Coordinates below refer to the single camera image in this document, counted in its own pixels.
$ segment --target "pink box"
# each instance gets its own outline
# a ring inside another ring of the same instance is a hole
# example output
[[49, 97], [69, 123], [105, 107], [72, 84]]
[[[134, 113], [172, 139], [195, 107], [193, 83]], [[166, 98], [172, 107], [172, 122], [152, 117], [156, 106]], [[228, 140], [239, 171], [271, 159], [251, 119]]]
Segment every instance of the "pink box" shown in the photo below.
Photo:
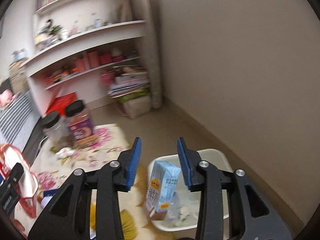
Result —
[[99, 59], [100, 59], [100, 64], [101, 65], [112, 63], [112, 55], [111, 55], [111, 53], [102, 55], [102, 56], [99, 57]]
[[75, 61], [75, 67], [78, 69], [79, 73], [86, 71], [85, 64], [84, 64], [84, 59], [76, 60]]
[[98, 52], [94, 51], [94, 52], [88, 53], [88, 59], [89, 59], [90, 68], [95, 68], [100, 66]]

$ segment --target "baseboard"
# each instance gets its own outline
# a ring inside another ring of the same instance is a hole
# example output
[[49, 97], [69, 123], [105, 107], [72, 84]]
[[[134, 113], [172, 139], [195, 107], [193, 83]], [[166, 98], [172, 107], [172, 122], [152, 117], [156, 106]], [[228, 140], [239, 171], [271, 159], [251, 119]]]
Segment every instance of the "baseboard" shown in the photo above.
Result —
[[191, 117], [181, 107], [170, 101], [168, 98], [164, 98], [164, 104], [175, 112], [179, 117], [186, 121], [198, 134], [201, 134], [204, 138], [212, 142], [218, 150], [223, 152], [227, 157], [231, 167], [236, 169], [243, 169], [246, 171], [250, 179], [259, 187], [263, 194], [268, 198], [279, 215], [287, 223], [291, 229], [293, 236], [297, 236], [298, 233], [304, 228], [303, 222], [290, 208], [290, 206], [275, 192], [255, 171], [253, 171], [238, 155], [236, 155], [228, 146], [209, 132], [203, 125], [201, 125], [196, 119]]
[[110, 98], [109, 96], [103, 97], [103, 98], [99, 98], [97, 100], [93, 100], [91, 102], [87, 102], [86, 106], [89, 110], [93, 110], [102, 106], [106, 106], [109, 104], [112, 104], [116, 102], [115, 98]]

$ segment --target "red and white bag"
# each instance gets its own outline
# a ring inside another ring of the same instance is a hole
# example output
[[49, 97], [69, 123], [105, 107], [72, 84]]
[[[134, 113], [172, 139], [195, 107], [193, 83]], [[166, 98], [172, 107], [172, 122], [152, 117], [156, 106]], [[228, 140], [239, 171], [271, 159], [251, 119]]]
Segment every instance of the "red and white bag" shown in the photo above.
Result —
[[34, 173], [30, 171], [29, 163], [24, 159], [20, 150], [10, 144], [0, 146], [0, 174], [7, 178], [9, 172], [16, 163], [21, 163], [23, 175], [18, 183], [19, 203], [25, 212], [31, 217], [36, 217], [36, 201], [38, 181]]

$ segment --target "black jar lid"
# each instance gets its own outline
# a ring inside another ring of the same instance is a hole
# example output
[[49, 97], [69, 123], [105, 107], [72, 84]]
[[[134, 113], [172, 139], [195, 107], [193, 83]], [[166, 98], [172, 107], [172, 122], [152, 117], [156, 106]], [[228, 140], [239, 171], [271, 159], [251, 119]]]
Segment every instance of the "black jar lid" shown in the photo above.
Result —
[[47, 114], [41, 121], [42, 125], [49, 129], [53, 127], [60, 119], [59, 113], [57, 111], [53, 111]]
[[77, 100], [68, 105], [65, 109], [66, 116], [72, 117], [76, 114], [79, 114], [84, 109], [84, 103], [82, 100]]

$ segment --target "plush toy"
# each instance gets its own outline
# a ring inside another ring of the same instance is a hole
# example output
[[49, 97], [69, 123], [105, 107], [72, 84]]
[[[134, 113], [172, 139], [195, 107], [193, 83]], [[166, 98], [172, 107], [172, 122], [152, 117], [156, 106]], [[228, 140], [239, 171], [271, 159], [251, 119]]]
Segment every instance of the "plush toy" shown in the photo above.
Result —
[[13, 95], [10, 90], [3, 91], [0, 94], [0, 108], [4, 108], [7, 104], [9, 104], [12, 100], [16, 98], [17, 95]]

